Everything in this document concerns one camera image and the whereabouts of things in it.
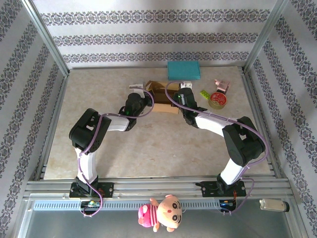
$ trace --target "pink toy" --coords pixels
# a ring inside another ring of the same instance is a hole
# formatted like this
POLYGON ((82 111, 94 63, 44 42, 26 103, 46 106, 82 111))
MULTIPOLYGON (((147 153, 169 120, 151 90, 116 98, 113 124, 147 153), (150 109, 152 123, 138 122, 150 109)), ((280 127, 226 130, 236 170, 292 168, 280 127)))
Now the pink toy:
POLYGON ((182 220, 182 206, 177 197, 167 195, 159 204, 154 198, 150 198, 151 204, 146 204, 139 209, 139 224, 144 227, 153 227, 153 231, 159 230, 159 224, 167 227, 168 232, 174 231, 182 220))

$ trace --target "wire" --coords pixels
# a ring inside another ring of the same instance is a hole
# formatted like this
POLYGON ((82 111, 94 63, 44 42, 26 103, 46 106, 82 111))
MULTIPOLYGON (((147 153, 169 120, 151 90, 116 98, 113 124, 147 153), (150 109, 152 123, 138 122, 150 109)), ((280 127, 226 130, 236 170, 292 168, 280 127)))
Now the wire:
POLYGON ((243 206, 243 204, 246 203, 248 197, 251 195, 251 192, 252 192, 252 190, 253 190, 253 188, 254 188, 254 183, 255 183, 255 181, 254 181, 253 178, 243 178, 242 180, 251 180, 251 181, 252 181, 252 185, 251 185, 251 188, 249 189, 248 194, 244 197, 244 199, 243 199, 243 201, 241 202, 241 204, 240 204, 236 209, 234 209, 234 210, 231 212, 231 214, 234 214, 234 213, 236 213, 237 211, 239 211, 239 209, 241 209, 241 207, 243 206))
POLYGON ((96 127, 96 131, 95 131, 95 134, 92 138, 92 140, 90 141, 89 145, 87 146, 87 148, 85 150, 83 150, 82 152, 80 152, 79 154, 79 157, 78 157, 78 170, 79 170, 79 173, 82 175, 83 179, 85 180, 86 184, 88 185, 88 187, 90 187, 100 198, 100 206, 98 208, 97 211, 95 211, 94 213, 90 214, 90 215, 87 215, 87 213, 85 213, 85 209, 83 209, 83 211, 80 211, 85 217, 92 217, 94 215, 96 215, 103 207, 103 196, 101 195, 101 193, 99 191, 97 191, 93 186, 91 186, 87 180, 87 178, 85 177, 84 173, 83 173, 83 170, 81 169, 81 166, 80 166, 80 159, 82 157, 83 154, 85 154, 87 151, 89 151, 89 149, 92 147, 92 145, 94 144, 95 140, 96 140, 96 137, 97 137, 97 134, 98 134, 98 131, 100 129, 100 125, 101 125, 101 122, 102 122, 102 119, 103 117, 106 117, 106 116, 115 116, 115 117, 123 117, 123 118, 130 118, 130 119, 137 119, 137 118, 142 118, 142 117, 145 117, 147 116, 148 114, 151 113, 151 111, 153 110, 154 108, 154 97, 152 96, 152 94, 150 92, 148 92, 147 90, 143 89, 143 88, 139 88, 139 87, 130 87, 130 89, 141 89, 143 90, 145 93, 147 93, 150 98, 151 98, 151 101, 152 101, 152 106, 150 108, 150 110, 145 113, 144 115, 141 115, 141 116, 137 116, 137 117, 132 117, 132 116, 124 116, 124 115, 120 115, 120 114, 115 114, 115 113, 105 113, 105 114, 102 114, 99 118, 99 121, 98 121, 98 124, 97 124, 97 127, 96 127))
MULTIPOLYGON (((241 204, 240 204, 238 207, 236 207, 236 209, 234 209, 233 211, 230 211, 230 210, 227 209, 227 208, 224 208, 224 207, 221 208, 221 209, 226 210, 226 211, 229 213, 230 216, 233 215, 233 214, 235 214, 236 212, 238 212, 238 211, 241 209, 241 207, 246 203, 248 197, 251 195, 251 192, 252 192, 252 190, 253 190, 253 188, 254 188, 254 183, 255 183, 255 181, 254 181, 253 178, 243 178, 242 180, 251 180, 251 181, 252 181, 252 185, 251 185, 251 188, 250 188, 248 194, 244 197, 243 201, 241 202, 241 204)), ((222 212, 221 212, 220 210, 218 210, 218 209, 217 209, 217 211, 220 212, 221 214, 223 214, 224 216, 226 215, 225 213, 222 213, 222 212)))
POLYGON ((220 116, 220 115, 214 114, 214 113, 212 113, 212 112, 209 112, 209 113, 207 113, 207 112, 201 112, 201 111, 198 111, 198 110, 195 110, 195 109, 192 109, 192 108, 188 108, 188 107, 186 107, 186 106, 184 106, 184 105, 181 105, 181 104, 175 102, 175 101, 169 96, 169 94, 167 93, 167 88, 168 88, 168 86, 169 86, 170 84, 172 84, 172 83, 184 83, 184 82, 183 82, 183 81, 171 81, 171 82, 169 82, 169 83, 166 85, 166 87, 165 87, 165 94, 166 94, 167 98, 168 98, 173 104, 175 104, 176 106, 178 106, 179 108, 183 108, 183 109, 186 109, 186 110, 189 110, 189 111, 192 111, 192 112, 195 112, 195 113, 199 113, 199 114, 205 114, 205 115, 207 115, 207 116, 214 117, 214 118, 217 118, 217 119, 220 119, 220 120, 223 120, 223 121, 228 121, 228 122, 231 122, 231 123, 235 123, 235 124, 237 124, 237 125, 239 125, 239 126, 241 126, 241 127, 244 127, 245 129, 248 129, 249 131, 253 132, 255 135, 257 135, 257 136, 263 141, 263 143, 264 143, 264 145, 265 145, 265 154, 264 154, 264 156, 263 156, 261 159, 257 160, 257 161, 254 161, 254 162, 252 162, 252 163, 247 164, 247 165, 243 168, 243 170, 240 172, 240 174, 237 176, 238 178, 242 177, 242 175, 245 173, 245 171, 246 171, 247 169, 249 169, 251 166, 254 166, 254 165, 256 165, 256 164, 261 163, 262 161, 264 161, 264 160, 268 157, 268 155, 269 155, 268 143, 267 143, 267 141, 265 140, 265 138, 264 138, 260 133, 258 133, 256 130, 252 129, 251 127, 249 127, 249 126, 247 126, 247 125, 244 125, 244 124, 242 124, 242 123, 240 123, 240 122, 238 122, 238 121, 236 121, 236 120, 232 120, 232 119, 230 119, 230 118, 226 118, 226 117, 224 117, 224 116, 220 116))

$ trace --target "striped wall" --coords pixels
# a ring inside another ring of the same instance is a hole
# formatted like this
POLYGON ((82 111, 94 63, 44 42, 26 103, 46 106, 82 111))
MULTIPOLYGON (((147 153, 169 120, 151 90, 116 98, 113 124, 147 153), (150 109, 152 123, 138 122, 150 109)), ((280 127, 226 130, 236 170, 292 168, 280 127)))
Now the striped wall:
POLYGON ((0 238, 38 165, 63 75, 18 0, 0 0, 0 238))
POLYGON ((243 66, 276 0, 34 0, 69 68, 243 66))
POLYGON ((316 3, 289 1, 249 71, 310 237, 317 237, 316 3))

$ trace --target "tape roll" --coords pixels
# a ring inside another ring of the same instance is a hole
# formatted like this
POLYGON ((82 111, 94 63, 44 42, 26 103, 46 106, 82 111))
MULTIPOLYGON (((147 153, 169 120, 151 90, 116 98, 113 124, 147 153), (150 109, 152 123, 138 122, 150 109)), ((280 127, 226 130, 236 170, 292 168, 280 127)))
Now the tape roll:
POLYGON ((223 109, 227 104, 227 97, 223 93, 215 92, 210 95, 208 103, 213 109, 223 109))

